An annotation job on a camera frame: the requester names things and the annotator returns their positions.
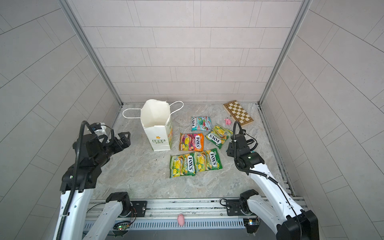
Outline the green Fox's spring tea bag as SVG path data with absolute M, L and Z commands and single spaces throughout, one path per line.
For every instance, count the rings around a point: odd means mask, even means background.
M 206 135 L 207 140 L 215 144 L 219 149 L 233 135 L 233 132 L 220 125 L 215 125 L 213 129 Z

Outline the white illustrated paper bag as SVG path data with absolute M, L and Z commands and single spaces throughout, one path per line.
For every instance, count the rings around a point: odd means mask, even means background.
M 130 108 L 122 112 L 126 119 L 135 119 L 129 117 L 128 111 L 140 111 L 142 127 L 148 137 L 153 151 L 169 151 L 172 147 L 173 124 L 172 114 L 180 111 L 184 107 L 182 101 L 176 101 L 171 104 L 165 101 L 150 99 L 145 102 L 142 108 Z

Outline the teal Fox's candy bag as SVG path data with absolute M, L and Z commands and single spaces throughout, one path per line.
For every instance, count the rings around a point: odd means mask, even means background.
M 211 131 L 212 121 L 210 117 L 192 117 L 191 118 L 192 131 Z

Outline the orange snack bag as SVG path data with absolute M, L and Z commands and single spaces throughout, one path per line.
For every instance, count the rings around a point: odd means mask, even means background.
M 204 150 L 203 134 L 181 134 L 180 151 L 202 152 Z

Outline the green blue snack bag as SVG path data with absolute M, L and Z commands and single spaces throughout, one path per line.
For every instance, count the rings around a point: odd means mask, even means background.
M 195 175 L 196 168 L 193 153 L 170 157 L 170 178 Z

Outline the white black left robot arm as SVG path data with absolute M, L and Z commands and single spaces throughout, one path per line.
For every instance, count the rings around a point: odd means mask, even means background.
M 119 133 L 108 140 L 106 135 L 95 133 L 81 134 L 73 144 L 75 163 L 68 168 L 62 177 L 61 209 L 55 229 L 55 240 L 103 240 L 108 235 L 119 216 L 132 213 L 128 193 L 110 194 L 91 230 L 84 234 L 84 226 L 89 203 L 102 167 L 112 155 L 123 151 L 131 144 L 129 132 Z

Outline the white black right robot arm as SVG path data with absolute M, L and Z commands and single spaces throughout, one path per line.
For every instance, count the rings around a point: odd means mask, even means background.
M 276 234 L 278 240 L 318 240 L 319 221 L 313 211 L 305 211 L 275 180 L 264 159 L 253 152 L 243 134 L 231 138 L 227 154 L 236 168 L 246 173 L 261 189 L 269 203 L 255 191 L 241 194 L 241 210 L 255 214 Z

